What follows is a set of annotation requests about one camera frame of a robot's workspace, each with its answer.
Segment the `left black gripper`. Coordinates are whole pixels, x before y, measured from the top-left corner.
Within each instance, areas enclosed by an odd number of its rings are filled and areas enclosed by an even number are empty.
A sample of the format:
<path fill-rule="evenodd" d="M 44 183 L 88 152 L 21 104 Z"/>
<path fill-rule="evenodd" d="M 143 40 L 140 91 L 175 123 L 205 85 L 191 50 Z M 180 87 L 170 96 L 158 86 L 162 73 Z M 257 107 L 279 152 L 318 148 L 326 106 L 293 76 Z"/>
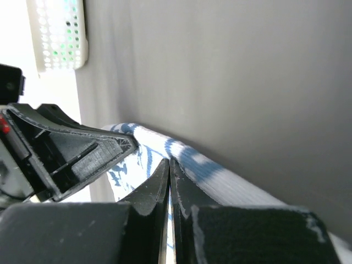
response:
<path fill-rule="evenodd" d="M 62 201 L 136 150 L 132 136 L 81 125 L 55 104 L 17 103 L 24 82 L 1 64 L 1 209 L 32 196 Z"/>

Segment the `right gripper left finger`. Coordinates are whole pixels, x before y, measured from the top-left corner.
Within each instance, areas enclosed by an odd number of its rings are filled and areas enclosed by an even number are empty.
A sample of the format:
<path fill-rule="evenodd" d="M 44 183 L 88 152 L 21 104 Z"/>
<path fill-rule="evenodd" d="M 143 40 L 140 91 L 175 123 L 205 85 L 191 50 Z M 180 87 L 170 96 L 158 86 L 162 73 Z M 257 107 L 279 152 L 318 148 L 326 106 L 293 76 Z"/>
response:
<path fill-rule="evenodd" d="M 116 203 L 22 203 L 1 213 L 1 263 L 165 263 L 169 160 Z"/>

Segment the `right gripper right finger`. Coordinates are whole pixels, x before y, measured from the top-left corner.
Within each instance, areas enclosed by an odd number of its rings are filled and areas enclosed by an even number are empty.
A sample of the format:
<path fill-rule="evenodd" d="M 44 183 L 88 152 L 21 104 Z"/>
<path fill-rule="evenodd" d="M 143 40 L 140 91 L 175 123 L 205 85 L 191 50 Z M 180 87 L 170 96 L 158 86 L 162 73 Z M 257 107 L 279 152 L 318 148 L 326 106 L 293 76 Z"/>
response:
<path fill-rule="evenodd" d="M 222 206 L 170 161 L 177 263 L 339 263 L 325 225 L 297 207 Z"/>

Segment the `blue white patterned towel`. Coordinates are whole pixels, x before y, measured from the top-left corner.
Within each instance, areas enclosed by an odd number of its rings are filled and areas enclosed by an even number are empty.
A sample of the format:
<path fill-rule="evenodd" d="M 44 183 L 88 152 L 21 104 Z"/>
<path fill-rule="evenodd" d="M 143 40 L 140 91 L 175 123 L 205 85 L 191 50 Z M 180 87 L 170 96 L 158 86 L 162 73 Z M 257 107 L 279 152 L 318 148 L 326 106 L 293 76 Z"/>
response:
<path fill-rule="evenodd" d="M 108 126 L 107 130 L 130 135 L 137 142 L 136 150 L 109 170 L 114 197 L 118 201 L 153 175 L 161 160 L 169 160 L 166 263 L 177 263 L 171 199 L 171 159 L 179 163 L 193 183 L 222 206 L 288 207 L 281 200 L 174 138 L 134 123 Z M 336 236 L 327 233 L 339 257 L 339 263 L 351 263 L 351 250 L 341 244 Z"/>

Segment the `white perforated plastic basket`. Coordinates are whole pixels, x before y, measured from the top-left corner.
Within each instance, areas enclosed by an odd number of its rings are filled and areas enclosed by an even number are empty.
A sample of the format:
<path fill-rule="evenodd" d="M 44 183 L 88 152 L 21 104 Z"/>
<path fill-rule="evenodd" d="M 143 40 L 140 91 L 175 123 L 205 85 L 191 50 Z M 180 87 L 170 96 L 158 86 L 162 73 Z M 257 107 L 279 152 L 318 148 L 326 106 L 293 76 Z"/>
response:
<path fill-rule="evenodd" d="M 82 0 L 26 1 L 39 74 L 83 67 L 89 56 Z"/>

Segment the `green microfiber towel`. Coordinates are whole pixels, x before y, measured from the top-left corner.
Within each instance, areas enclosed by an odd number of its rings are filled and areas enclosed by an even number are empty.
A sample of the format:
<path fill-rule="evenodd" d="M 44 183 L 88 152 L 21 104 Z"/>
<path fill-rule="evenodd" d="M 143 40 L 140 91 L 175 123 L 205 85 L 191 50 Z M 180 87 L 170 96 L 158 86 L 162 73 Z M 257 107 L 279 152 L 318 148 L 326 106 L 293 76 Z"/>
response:
<path fill-rule="evenodd" d="M 80 56 L 80 30 L 76 21 L 66 20 L 48 28 L 51 54 L 63 62 L 74 61 Z"/>

